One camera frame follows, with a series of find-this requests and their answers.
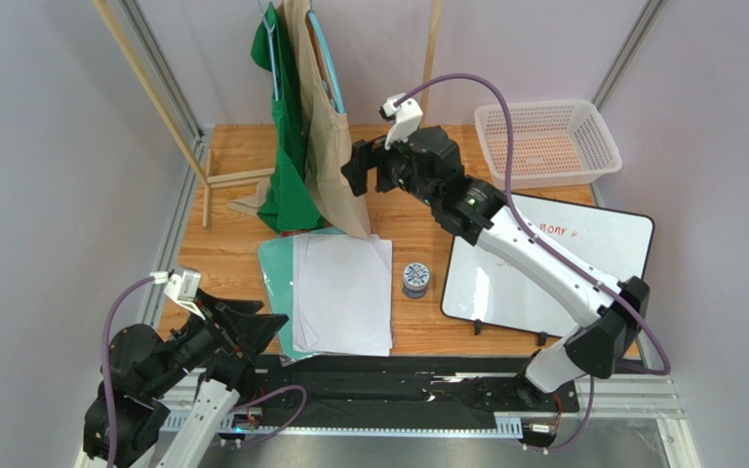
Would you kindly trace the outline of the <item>beige t shirt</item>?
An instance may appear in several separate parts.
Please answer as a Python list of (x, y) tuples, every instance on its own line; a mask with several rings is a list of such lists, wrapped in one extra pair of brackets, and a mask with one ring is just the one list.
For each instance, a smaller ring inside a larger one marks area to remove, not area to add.
[[(351, 135), (346, 113), (338, 114), (326, 97), (306, 24), (308, 1), (284, 1), (284, 20), (291, 39), (299, 77), (303, 131), (307, 136), (304, 181), (324, 221), (344, 233), (366, 238), (372, 228), (366, 202), (355, 197), (340, 168), (351, 156)], [(232, 199), (228, 209), (257, 216), (269, 187), (269, 177), (253, 195)]]

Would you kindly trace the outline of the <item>light blue hanger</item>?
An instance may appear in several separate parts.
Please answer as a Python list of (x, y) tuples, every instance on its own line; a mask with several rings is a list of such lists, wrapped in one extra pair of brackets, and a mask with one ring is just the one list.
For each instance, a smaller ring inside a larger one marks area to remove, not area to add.
[(319, 18), (313, 8), (313, 2), (308, 1), (306, 24), (311, 35), (311, 42), (318, 64), (323, 91), (330, 105), (340, 115), (346, 113), (334, 60)]

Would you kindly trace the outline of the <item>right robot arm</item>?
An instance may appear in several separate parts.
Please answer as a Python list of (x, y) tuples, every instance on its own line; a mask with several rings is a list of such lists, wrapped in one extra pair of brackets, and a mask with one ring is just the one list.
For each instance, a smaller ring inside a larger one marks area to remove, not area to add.
[(636, 276), (619, 280), (558, 244), (507, 204), (491, 183), (468, 175), (460, 148), (440, 127), (401, 142), (359, 140), (341, 173), (351, 191), (368, 191), (376, 172), (380, 193), (400, 189), (429, 207), (447, 232), (511, 263), (574, 319), (566, 336), (535, 352), (519, 375), (542, 393), (590, 375), (607, 379), (631, 369), (624, 356), (642, 328), (650, 287)]

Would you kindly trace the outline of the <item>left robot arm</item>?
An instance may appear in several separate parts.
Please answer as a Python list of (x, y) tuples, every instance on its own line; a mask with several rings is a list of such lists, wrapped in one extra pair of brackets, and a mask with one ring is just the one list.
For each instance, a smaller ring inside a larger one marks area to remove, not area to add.
[(166, 461), (169, 467), (197, 466), (203, 443), (253, 390), (258, 357), (289, 321), (285, 314), (262, 313), (260, 300), (202, 290), (184, 303), (190, 315), (168, 339), (144, 324), (111, 338), (101, 364), (108, 378), (85, 414), (83, 450), (89, 458), (109, 467), (133, 466), (158, 442), (171, 413), (163, 398), (201, 369), (192, 414)]

